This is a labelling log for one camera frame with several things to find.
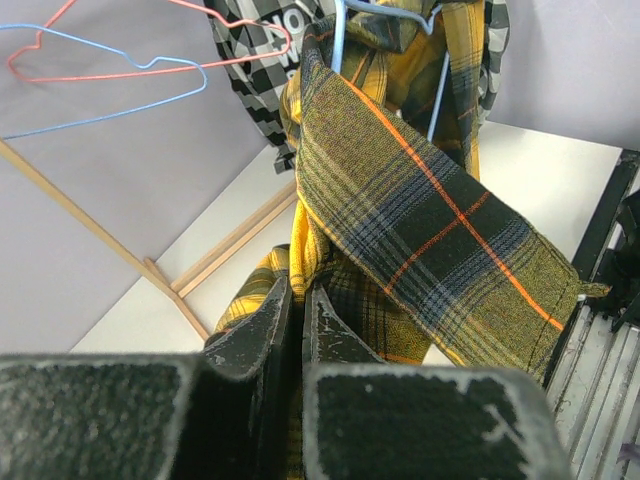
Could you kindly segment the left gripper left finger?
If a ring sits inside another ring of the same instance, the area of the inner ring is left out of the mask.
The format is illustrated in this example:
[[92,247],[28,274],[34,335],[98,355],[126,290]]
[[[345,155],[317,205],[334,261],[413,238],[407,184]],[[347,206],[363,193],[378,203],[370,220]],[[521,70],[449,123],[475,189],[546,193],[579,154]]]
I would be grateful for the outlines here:
[[291,291],[192,354],[1,360],[5,479],[282,479]]

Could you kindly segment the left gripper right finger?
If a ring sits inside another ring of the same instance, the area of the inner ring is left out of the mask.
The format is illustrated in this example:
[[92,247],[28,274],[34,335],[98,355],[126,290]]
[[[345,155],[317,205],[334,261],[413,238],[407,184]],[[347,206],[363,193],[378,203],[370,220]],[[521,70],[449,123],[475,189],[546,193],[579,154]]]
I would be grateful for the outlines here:
[[305,302],[302,441],[310,479],[568,479],[526,373],[383,361],[324,288]]

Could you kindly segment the yellow plaid shirt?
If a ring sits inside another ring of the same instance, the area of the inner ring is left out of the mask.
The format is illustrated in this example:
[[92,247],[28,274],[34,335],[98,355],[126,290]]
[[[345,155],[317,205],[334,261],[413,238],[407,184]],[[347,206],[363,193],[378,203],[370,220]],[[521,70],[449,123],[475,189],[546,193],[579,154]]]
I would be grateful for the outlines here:
[[315,2],[299,59],[265,97],[278,171],[293,170],[291,241],[275,247],[218,321],[221,337],[287,278],[296,304],[320,284],[338,316],[383,359],[419,364],[436,346],[463,367],[542,381],[580,295],[602,297],[566,257],[479,180],[478,130],[510,34],[502,1],[405,1],[433,16],[359,13],[342,66],[336,16]]

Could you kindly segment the pink hanger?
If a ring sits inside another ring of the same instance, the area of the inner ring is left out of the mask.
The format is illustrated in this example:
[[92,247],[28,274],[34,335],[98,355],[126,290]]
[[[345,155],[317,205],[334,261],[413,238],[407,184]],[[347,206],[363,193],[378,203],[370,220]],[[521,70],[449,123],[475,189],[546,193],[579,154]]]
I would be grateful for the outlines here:
[[71,82],[117,80],[117,79],[126,79],[126,78],[146,77],[146,76],[189,72],[193,70],[198,70],[200,72],[203,72],[205,69],[240,64],[244,62],[252,62],[256,60],[262,60],[262,59],[286,55],[290,51],[292,46],[292,38],[290,33],[281,25],[268,23],[268,22],[260,22],[258,20],[251,20],[251,19],[245,19],[245,18],[241,18],[235,21],[229,21],[217,10],[211,9],[209,7],[199,6],[199,5],[196,5],[195,3],[188,2],[188,1],[173,1],[173,4],[176,4],[191,10],[196,10],[211,16],[229,31],[242,26],[254,26],[254,27],[261,27],[269,30],[278,31],[284,38],[284,44],[282,45],[282,48],[279,50],[274,50],[266,53],[257,53],[257,54],[248,55],[241,58],[219,60],[216,62],[209,62],[205,64],[198,64],[192,61],[188,61],[186,59],[169,58],[164,56],[156,57],[147,64],[138,64],[134,62],[133,59],[125,52],[112,49],[111,47],[107,48],[106,46],[101,46],[101,45],[98,45],[97,43],[85,41],[84,44],[87,46],[102,49],[107,51],[108,53],[114,53],[117,56],[122,57],[134,69],[136,69],[137,72],[136,73],[133,73],[133,72],[112,73],[112,74],[102,74],[102,75],[83,75],[83,76],[68,75],[68,76],[57,76],[57,77],[25,76],[23,73],[21,73],[18,70],[17,66],[15,65],[15,62],[18,60],[18,58],[21,55],[29,51],[40,50],[42,47],[42,36],[44,33],[57,34],[59,36],[62,36],[63,38],[67,38],[68,40],[81,42],[79,38],[76,38],[76,37],[72,38],[71,36],[63,35],[61,32],[54,32],[51,29],[51,26],[54,25],[56,21],[59,18],[61,18],[74,4],[75,4],[75,1],[67,1],[66,3],[64,3],[63,6],[45,23],[44,26],[36,27],[34,43],[32,43],[31,45],[27,45],[19,48],[7,58],[7,61],[6,61],[7,68],[15,77],[28,83],[54,83],[54,82],[71,83]]

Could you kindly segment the blue hanger of plaid shirt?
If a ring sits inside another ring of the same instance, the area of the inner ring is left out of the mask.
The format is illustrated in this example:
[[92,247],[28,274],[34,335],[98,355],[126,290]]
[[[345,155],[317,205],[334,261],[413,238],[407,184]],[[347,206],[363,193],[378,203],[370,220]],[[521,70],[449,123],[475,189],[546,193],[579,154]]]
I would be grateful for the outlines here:
[[[331,69],[337,74],[341,73],[341,68],[342,68],[342,58],[343,58],[344,42],[345,42],[345,35],[346,35],[347,11],[349,9],[355,10],[358,12],[383,15],[387,17],[409,19],[419,24],[427,35],[433,34],[435,18],[437,14],[442,10],[442,5],[437,3],[435,7],[432,7],[430,9],[430,13],[427,16],[427,18],[424,18],[421,14],[414,13],[406,9],[371,4],[364,1],[335,0],[334,6],[336,10],[336,19],[335,19],[335,27],[334,27]],[[449,65],[450,65],[450,55],[448,50],[445,50],[439,83],[438,83],[438,87],[437,87],[437,91],[434,99],[432,116],[430,119],[428,131],[427,131],[427,139],[429,141],[433,141],[433,138],[434,138],[437,121],[438,121],[440,110],[441,110],[441,103],[444,95],[444,88],[446,83],[446,77],[449,71]]]

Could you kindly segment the black white checkered shirt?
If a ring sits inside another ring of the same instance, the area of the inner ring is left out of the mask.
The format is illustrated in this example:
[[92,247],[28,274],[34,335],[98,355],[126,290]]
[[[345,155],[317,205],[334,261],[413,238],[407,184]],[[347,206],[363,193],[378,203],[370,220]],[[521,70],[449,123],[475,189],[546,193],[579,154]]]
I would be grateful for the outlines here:
[[[284,27],[292,37],[283,56],[245,61],[225,67],[233,91],[257,128],[277,151],[275,172],[294,168],[294,149],[285,140],[279,118],[279,96],[299,66],[302,34],[307,25],[335,12],[331,1],[206,1],[204,5],[221,13],[229,22],[241,18],[262,20]],[[230,30],[210,20],[213,39],[221,59],[230,60],[281,49],[284,36],[252,25]],[[510,19],[504,1],[484,3],[483,58],[478,85],[479,122],[483,123],[495,102],[500,86],[501,61],[510,34]]]

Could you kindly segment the wooden clothes rack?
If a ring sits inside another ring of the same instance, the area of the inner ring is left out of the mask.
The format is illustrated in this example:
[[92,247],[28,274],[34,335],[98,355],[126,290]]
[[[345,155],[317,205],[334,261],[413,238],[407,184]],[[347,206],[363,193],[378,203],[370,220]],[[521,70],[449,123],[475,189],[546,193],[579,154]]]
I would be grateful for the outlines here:
[[16,167],[42,192],[84,225],[94,236],[104,242],[126,263],[131,265],[143,278],[165,294],[203,340],[208,338],[209,332],[186,303],[186,297],[297,199],[296,182],[290,180],[258,210],[222,239],[219,244],[194,263],[185,273],[175,280],[170,281],[161,272],[156,262],[148,257],[142,260],[136,258],[133,253],[112,236],[102,225],[79,207],[70,197],[6,142],[1,143],[1,156]]

